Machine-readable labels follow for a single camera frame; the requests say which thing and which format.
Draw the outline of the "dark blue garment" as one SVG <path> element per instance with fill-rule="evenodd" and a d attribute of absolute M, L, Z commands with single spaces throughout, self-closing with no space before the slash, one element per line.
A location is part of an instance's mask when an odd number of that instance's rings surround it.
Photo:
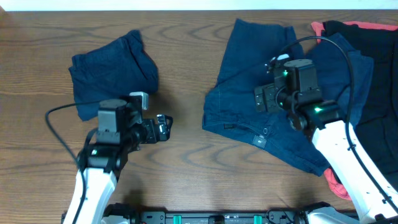
<path fill-rule="evenodd" d="M 82 121 L 97 116 L 99 105 L 94 101 L 137 91 L 150 95 L 159 88 L 157 66 L 145 52 L 139 30 L 132 30 L 99 49 L 74 55 L 68 70 Z"/>

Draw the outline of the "dark blue denim shorts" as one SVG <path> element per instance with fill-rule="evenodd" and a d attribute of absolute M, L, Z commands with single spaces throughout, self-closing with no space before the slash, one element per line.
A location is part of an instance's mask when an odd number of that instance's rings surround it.
<path fill-rule="evenodd" d="M 304 172 L 322 175 L 328 161 L 287 113 L 257 112 L 254 89 L 273 81 L 265 64 L 283 47 L 294 59 L 308 58 L 317 69 L 326 100 L 336 100 L 358 125 L 371 87 L 374 61 L 341 34 L 333 34 L 308 53 L 296 43 L 293 27 L 237 20 L 229 38 L 215 87 L 205 97 L 202 127 L 206 131 L 263 149 Z"/>

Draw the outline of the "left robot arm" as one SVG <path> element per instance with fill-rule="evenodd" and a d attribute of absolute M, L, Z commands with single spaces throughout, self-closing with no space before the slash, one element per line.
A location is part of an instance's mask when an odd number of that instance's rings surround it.
<path fill-rule="evenodd" d="M 138 96 L 99 103 L 98 127 L 91 130 L 78 155 L 78 174 L 71 204 L 63 223 L 139 223 L 129 205 L 109 200 L 128 155 L 140 144 L 167 141 L 173 119 L 159 114 L 144 119 L 144 100 Z"/>

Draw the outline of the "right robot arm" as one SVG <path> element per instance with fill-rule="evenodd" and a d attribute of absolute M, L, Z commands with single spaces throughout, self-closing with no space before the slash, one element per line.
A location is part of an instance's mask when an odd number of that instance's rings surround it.
<path fill-rule="evenodd" d="M 302 131 L 327 159 L 351 198 L 357 218 L 331 207 L 309 208 L 305 223 L 397 223 L 397 191 L 373 163 L 335 100 L 324 100 L 311 60 L 272 58 L 266 65 L 274 77 L 254 90 L 257 111 L 287 112 L 294 130 Z"/>

